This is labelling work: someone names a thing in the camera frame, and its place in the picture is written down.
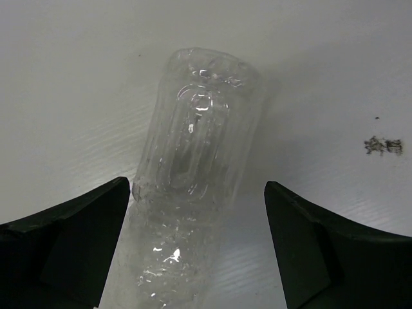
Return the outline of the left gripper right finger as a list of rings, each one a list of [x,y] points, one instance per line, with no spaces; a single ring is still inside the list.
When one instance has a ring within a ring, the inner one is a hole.
[[[288,308],[410,308],[411,238],[322,208],[277,182],[264,191]]]

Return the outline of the clear unlabelled plastic bottle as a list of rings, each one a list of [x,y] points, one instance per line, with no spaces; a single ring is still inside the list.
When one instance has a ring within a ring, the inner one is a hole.
[[[103,308],[199,308],[261,114],[259,73],[215,50],[167,61]]]

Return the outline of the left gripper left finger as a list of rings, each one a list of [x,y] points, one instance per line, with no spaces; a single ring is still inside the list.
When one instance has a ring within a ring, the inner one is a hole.
[[[1,308],[98,308],[129,203],[115,178],[1,225]]]

